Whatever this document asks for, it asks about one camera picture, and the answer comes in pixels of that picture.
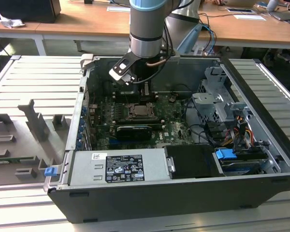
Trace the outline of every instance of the computer case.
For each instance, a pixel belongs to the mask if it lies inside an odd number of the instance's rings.
[[[59,0],[0,0],[0,14],[23,22],[54,23],[60,14]]]

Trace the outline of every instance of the laptop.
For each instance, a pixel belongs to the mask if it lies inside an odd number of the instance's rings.
[[[270,14],[280,21],[286,21],[290,19],[290,12],[271,12]]]
[[[223,3],[225,6],[233,7],[253,7],[258,0],[224,0]]]

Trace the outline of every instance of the blue cable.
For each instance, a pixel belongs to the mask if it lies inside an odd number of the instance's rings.
[[[203,23],[201,23],[202,25],[203,25],[203,27],[205,27],[207,30],[208,30],[208,32],[209,33],[211,33],[211,36],[212,36],[212,47],[211,47],[211,49],[209,50],[209,54],[211,54],[211,52],[212,52],[212,50],[214,49],[214,44],[215,44],[215,37],[214,37],[214,34],[213,34],[213,32],[212,32],[212,30],[209,28],[209,27],[207,27],[206,25],[204,25]]]

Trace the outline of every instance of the white sticker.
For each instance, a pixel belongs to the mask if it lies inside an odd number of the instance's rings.
[[[107,153],[92,153],[92,160],[106,160]]]

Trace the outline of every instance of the wooden desk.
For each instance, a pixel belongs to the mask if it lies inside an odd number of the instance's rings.
[[[232,14],[224,7],[204,4],[199,13],[210,16]],[[243,47],[265,47],[265,48],[290,48],[290,24],[281,22],[264,12],[261,16],[266,21],[236,19],[234,16],[210,18],[211,29],[217,34],[217,45],[243,46]],[[207,24],[205,16],[201,20]],[[200,40],[204,40],[208,34],[202,31]]]
[[[129,13],[108,12],[109,4],[84,4],[82,0],[60,0],[61,14],[54,24],[26,23],[23,28],[8,29],[0,24],[0,37],[34,39],[40,55],[46,55],[44,40],[128,41]],[[200,13],[211,16],[231,14],[211,3],[200,7]],[[264,48],[290,48],[290,24],[262,15],[266,21],[241,20],[234,16],[210,18],[210,26],[217,34],[216,45]],[[199,43],[209,40],[202,31]]]
[[[129,13],[108,12],[113,4],[60,0],[61,14],[54,24],[41,23],[36,33],[84,36],[128,37]]]

